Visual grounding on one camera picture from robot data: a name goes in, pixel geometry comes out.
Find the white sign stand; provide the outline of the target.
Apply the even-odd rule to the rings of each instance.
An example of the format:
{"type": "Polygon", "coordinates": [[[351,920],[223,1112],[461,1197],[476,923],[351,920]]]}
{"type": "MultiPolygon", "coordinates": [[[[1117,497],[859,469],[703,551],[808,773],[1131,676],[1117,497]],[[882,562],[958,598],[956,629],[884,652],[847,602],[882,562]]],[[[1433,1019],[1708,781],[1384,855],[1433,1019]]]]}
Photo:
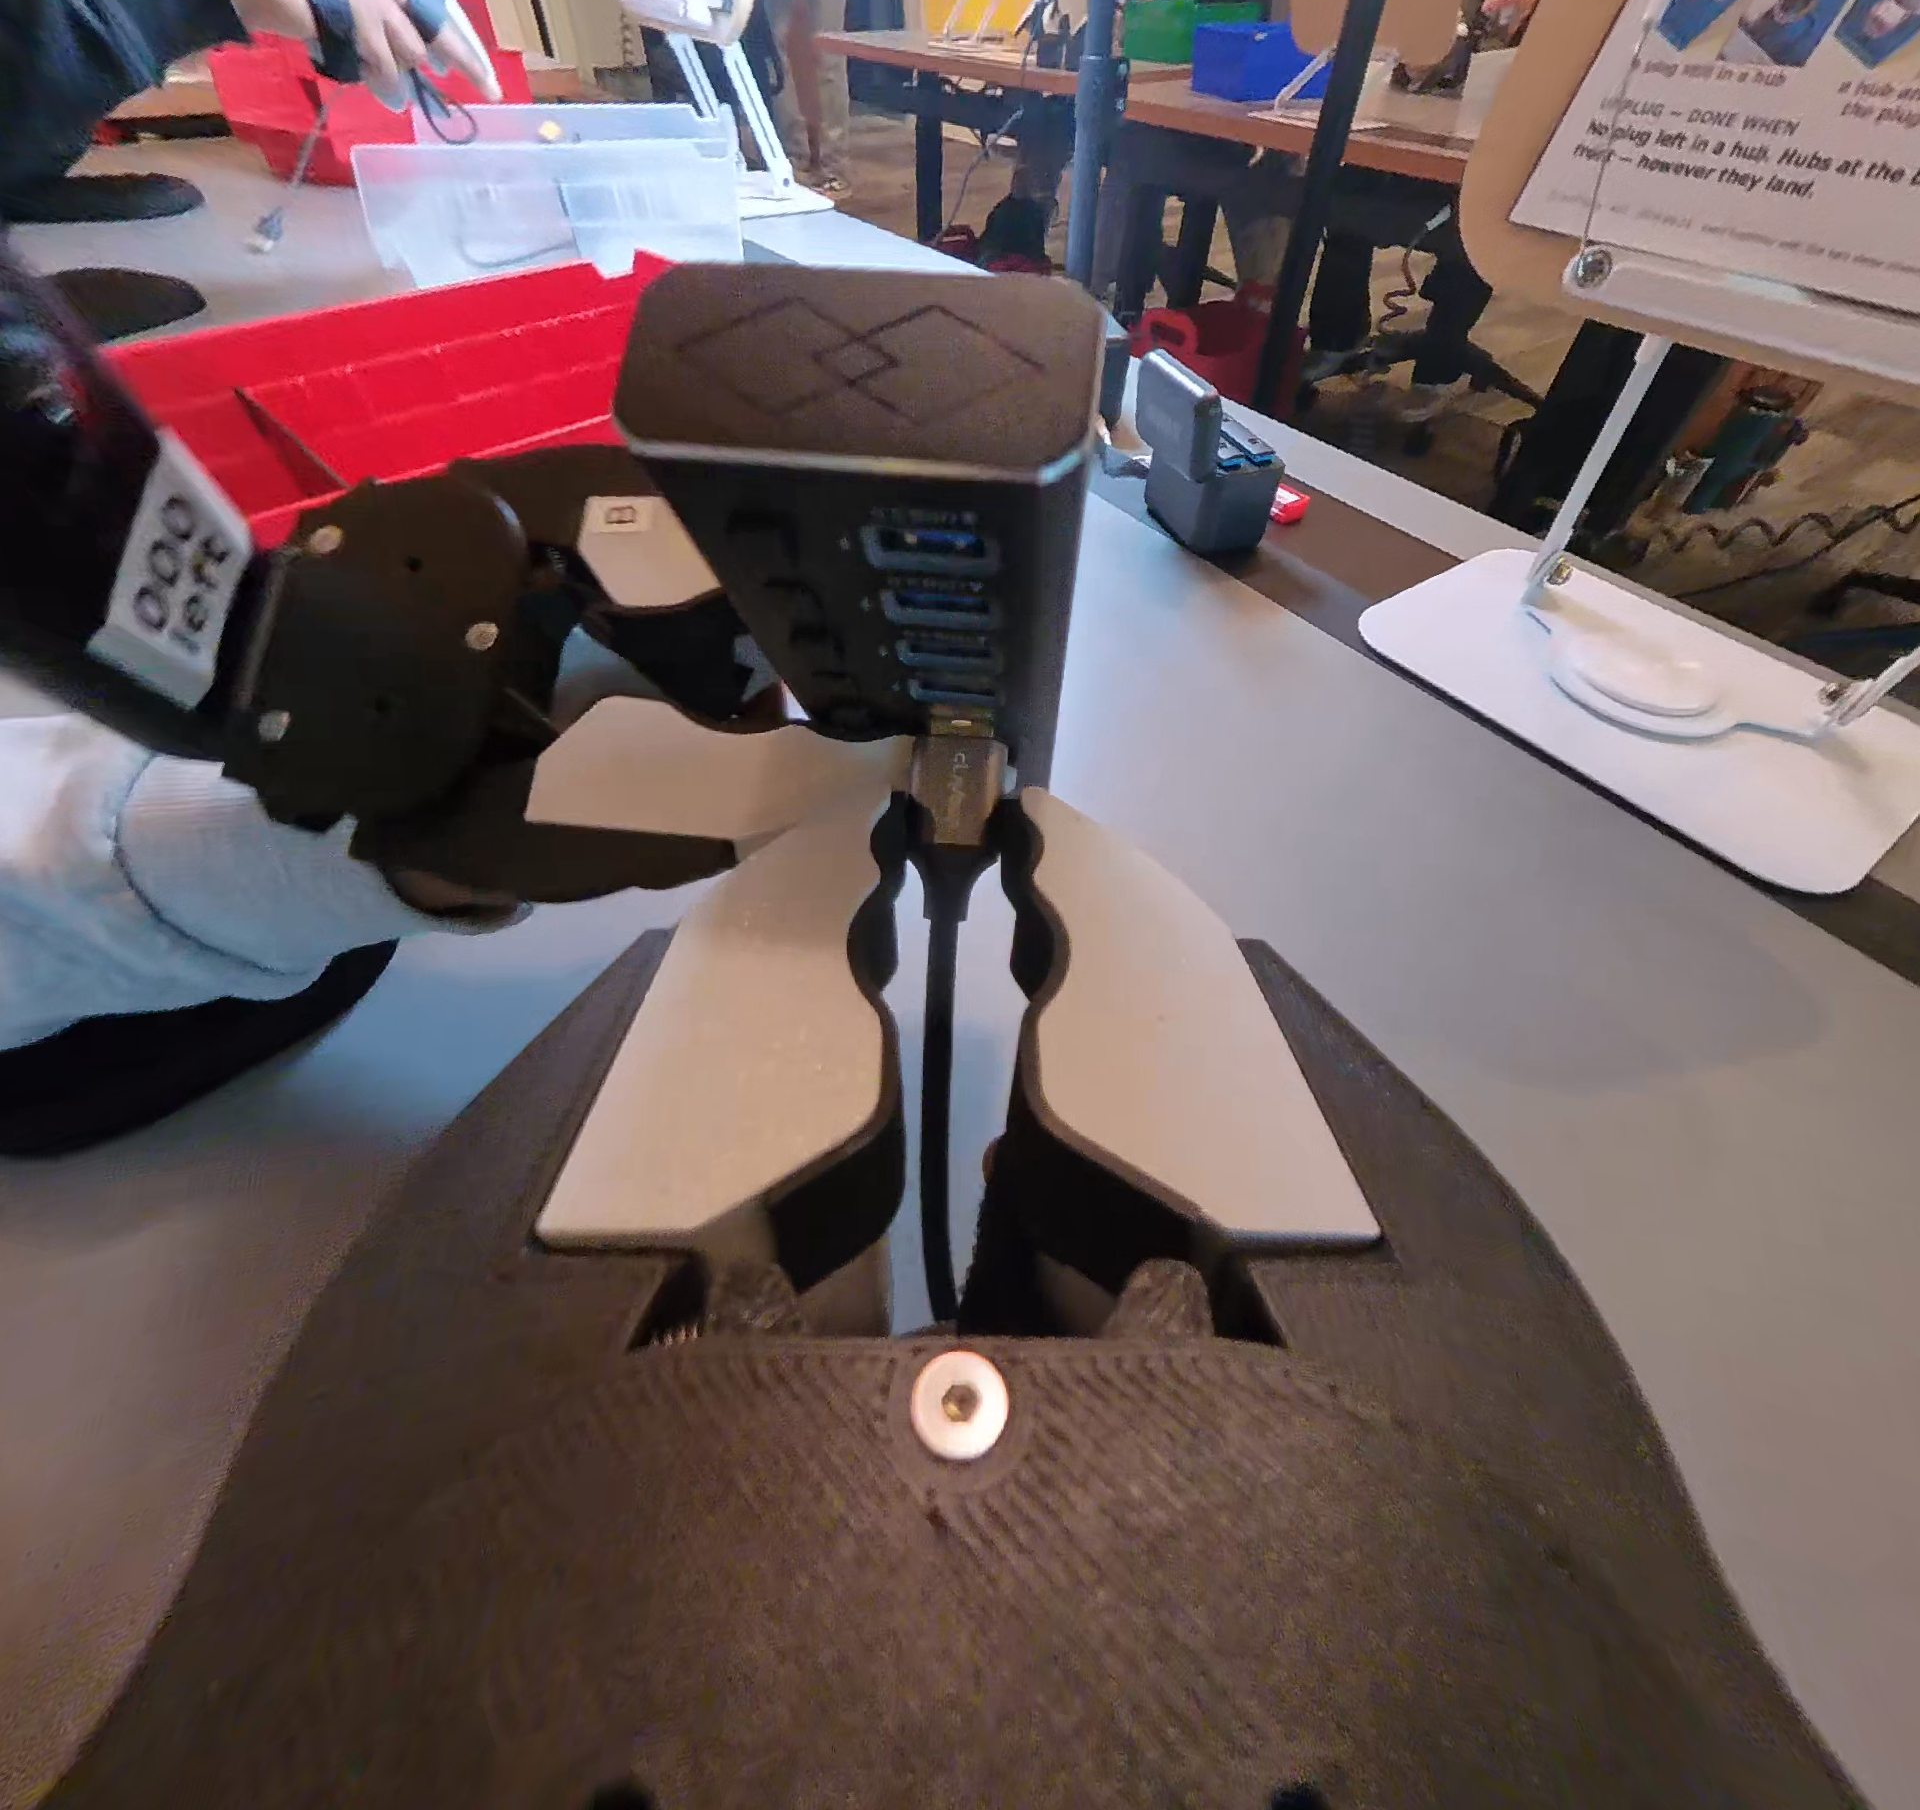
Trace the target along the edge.
{"type": "Polygon", "coordinates": [[[1918,819],[1916,657],[1826,679],[1571,558],[1571,530],[1665,363],[1641,339],[1536,554],[1492,551],[1371,604],[1363,642],[1503,735],[1740,874],[1801,894],[1863,882],[1918,819]]]}

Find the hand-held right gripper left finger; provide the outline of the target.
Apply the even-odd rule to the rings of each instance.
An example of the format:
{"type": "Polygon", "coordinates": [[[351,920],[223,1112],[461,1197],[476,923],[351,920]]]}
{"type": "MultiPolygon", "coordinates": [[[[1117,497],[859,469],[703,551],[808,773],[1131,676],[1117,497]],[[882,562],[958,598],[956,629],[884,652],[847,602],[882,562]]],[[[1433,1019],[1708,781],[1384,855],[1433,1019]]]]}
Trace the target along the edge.
{"type": "Polygon", "coordinates": [[[777,1265],[882,1292],[907,1181],[886,986],[905,815],[855,797],[684,915],[542,1203],[549,1252],[777,1265]]]}

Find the small clear plastic bin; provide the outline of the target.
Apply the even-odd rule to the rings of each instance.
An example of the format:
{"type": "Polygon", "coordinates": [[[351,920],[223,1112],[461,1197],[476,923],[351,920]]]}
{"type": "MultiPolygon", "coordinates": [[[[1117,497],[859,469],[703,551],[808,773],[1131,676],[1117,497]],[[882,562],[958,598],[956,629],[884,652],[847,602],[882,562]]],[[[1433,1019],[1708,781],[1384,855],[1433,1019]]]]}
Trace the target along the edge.
{"type": "Polygon", "coordinates": [[[418,289],[642,256],[735,263],[737,129],[686,103],[476,104],[413,113],[408,143],[361,143],[350,168],[371,244],[418,289]]]}

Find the another person's forearm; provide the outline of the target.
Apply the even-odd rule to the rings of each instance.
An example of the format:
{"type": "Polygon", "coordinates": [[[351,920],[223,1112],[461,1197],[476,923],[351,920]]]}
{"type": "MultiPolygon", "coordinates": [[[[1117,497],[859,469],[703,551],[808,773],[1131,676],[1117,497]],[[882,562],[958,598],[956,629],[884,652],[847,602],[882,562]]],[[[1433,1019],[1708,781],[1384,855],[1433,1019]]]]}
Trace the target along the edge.
{"type": "Polygon", "coordinates": [[[1,215],[45,199],[126,99],[248,35],[232,0],[1,0],[1,215]]]}

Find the green plastic bin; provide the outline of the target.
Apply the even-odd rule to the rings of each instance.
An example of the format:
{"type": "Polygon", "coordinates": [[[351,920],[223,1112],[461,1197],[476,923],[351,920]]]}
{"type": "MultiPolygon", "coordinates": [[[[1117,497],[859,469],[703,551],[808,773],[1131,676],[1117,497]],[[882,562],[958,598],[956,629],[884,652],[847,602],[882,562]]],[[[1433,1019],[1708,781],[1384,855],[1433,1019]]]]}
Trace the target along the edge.
{"type": "Polygon", "coordinates": [[[1256,0],[1122,0],[1119,44],[1131,63],[1189,64],[1203,26],[1266,21],[1256,0]]]}

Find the black usb hub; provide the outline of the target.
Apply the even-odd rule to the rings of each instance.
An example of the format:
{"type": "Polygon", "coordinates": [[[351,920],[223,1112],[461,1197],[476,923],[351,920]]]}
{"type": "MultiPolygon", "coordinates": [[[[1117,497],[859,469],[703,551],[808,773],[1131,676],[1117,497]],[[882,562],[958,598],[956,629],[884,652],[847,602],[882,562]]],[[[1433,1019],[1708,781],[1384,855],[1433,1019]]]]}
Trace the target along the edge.
{"type": "Polygon", "coordinates": [[[674,265],[610,417],[806,719],[1048,786],[1105,351],[1064,280],[674,265]]]}

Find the person's left forearm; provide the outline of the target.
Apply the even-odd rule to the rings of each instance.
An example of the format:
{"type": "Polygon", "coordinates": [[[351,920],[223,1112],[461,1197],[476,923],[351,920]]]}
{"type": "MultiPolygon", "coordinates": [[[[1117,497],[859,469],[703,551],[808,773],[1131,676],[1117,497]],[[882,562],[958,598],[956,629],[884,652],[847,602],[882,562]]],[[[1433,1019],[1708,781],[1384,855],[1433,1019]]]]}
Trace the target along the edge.
{"type": "Polygon", "coordinates": [[[337,957],[515,925],[506,894],[387,872],[274,822],[219,766],[77,714],[1,722],[1,1051],[77,1024],[273,1003],[337,957]]]}

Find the blue plastic bin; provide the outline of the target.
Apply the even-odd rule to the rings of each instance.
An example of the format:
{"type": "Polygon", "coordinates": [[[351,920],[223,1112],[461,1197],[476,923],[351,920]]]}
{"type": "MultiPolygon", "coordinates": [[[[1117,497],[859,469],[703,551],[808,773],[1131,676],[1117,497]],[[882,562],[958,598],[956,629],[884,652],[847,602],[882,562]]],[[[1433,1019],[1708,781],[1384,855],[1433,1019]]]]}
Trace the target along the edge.
{"type": "Polygon", "coordinates": [[[1330,50],[1300,49],[1285,21],[1200,19],[1192,31],[1189,85],[1232,103],[1312,104],[1330,85],[1330,50]]]}

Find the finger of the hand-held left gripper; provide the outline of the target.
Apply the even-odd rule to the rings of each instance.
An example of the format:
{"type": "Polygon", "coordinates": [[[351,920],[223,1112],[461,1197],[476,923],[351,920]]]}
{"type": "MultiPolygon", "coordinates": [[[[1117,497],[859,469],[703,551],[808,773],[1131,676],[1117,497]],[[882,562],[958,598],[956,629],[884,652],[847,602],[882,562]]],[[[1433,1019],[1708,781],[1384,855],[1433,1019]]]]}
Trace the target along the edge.
{"type": "Polygon", "coordinates": [[[882,803],[908,775],[908,740],[844,740],[803,723],[725,729],[665,701],[606,696],[534,764],[535,826],[754,846],[812,815],[882,803]]]}
{"type": "Polygon", "coordinates": [[[657,701],[731,728],[791,719],[788,692],[658,495],[589,497],[570,553],[569,718],[657,701]]]}

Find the red plastic bin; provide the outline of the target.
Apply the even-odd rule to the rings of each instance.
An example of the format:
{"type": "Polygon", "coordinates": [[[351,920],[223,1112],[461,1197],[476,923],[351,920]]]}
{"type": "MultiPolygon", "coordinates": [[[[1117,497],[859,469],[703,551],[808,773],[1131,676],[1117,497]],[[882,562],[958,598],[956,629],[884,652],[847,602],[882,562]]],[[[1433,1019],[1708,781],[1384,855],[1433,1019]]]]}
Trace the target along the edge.
{"type": "Polygon", "coordinates": [[[367,479],[615,443],[639,292],[666,272],[651,254],[616,277],[569,263],[118,342],[105,358],[271,551],[367,479]]]}
{"type": "Polygon", "coordinates": [[[168,82],[143,99],[151,104],[146,115],[122,106],[96,129],[93,142],[120,146],[134,136],[155,136],[168,123],[211,119],[251,149],[274,178],[289,180],[309,131],[318,127],[302,181],[337,187],[353,184],[350,155],[358,146],[418,142],[413,109],[392,113],[361,88],[323,79],[292,39],[261,35],[248,46],[213,50],[203,68],[203,79],[168,82]]]}

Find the grey battery charging case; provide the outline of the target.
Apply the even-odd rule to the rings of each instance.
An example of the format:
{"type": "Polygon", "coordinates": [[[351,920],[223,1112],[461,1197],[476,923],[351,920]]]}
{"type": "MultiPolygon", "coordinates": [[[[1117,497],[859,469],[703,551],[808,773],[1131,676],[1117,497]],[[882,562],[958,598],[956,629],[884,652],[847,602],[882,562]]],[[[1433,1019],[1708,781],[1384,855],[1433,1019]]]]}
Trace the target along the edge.
{"type": "Polygon", "coordinates": [[[1164,349],[1137,360],[1134,428],[1146,447],[1146,514],[1188,553],[1237,563],[1256,551],[1283,483],[1279,452],[1237,423],[1164,349]]]}

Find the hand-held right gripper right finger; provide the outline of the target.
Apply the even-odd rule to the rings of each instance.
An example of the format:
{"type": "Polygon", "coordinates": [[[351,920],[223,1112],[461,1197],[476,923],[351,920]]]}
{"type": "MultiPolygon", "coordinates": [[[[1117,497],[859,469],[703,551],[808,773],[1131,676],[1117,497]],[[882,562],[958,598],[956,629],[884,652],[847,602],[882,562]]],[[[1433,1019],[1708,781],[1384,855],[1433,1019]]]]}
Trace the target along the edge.
{"type": "Polygon", "coordinates": [[[1254,965],[1134,843],[1048,790],[995,815],[1023,994],[984,1160],[970,1333],[1272,1333],[1254,1263],[1382,1228],[1254,965]]]}

